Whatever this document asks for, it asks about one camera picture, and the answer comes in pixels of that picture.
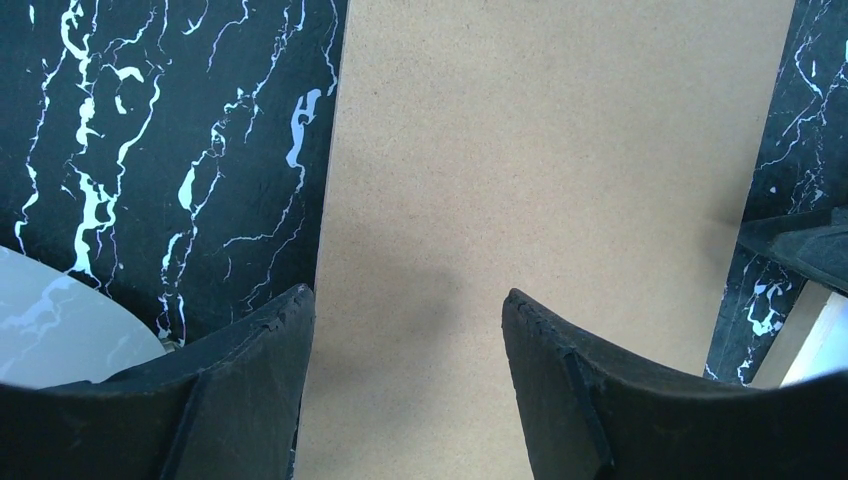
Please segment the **wooden picture frame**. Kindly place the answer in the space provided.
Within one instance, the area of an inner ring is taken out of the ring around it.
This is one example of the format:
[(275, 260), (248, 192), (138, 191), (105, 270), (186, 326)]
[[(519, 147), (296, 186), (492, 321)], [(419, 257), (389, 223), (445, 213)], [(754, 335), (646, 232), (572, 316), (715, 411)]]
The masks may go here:
[(785, 387), (847, 369), (847, 297), (809, 281), (750, 386)]

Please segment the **brown cardboard backing board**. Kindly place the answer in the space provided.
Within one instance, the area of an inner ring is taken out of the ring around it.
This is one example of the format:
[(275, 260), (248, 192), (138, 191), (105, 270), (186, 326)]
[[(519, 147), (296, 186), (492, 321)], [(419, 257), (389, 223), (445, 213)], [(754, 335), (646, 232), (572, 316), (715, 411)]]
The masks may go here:
[(706, 363), (794, 5), (353, 1), (299, 479), (528, 479), (517, 288)]

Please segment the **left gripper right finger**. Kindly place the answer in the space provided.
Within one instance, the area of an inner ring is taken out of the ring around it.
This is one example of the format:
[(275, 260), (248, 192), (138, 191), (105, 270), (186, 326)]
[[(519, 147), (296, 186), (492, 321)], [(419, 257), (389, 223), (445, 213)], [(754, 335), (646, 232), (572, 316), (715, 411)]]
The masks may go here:
[(512, 289), (502, 332), (537, 479), (843, 479), (847, 376), (754, 389), (617, 346)]

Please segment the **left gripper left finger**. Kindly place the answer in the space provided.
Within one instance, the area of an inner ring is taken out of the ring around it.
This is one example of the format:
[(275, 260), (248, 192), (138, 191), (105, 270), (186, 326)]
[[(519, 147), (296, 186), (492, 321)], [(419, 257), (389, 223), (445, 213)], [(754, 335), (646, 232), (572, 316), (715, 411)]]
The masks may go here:
[(5, 479), (285, 479), (315, 326), (297, 285), (100, 383), (1, 389)]

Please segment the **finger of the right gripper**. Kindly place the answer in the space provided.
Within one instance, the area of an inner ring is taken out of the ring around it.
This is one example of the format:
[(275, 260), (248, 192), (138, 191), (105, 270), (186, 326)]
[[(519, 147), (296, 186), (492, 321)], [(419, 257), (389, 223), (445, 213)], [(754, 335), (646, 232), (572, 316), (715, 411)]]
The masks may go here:
[(847, 290), (847, 208), (744, 222), (737, 243), (834, 291)]

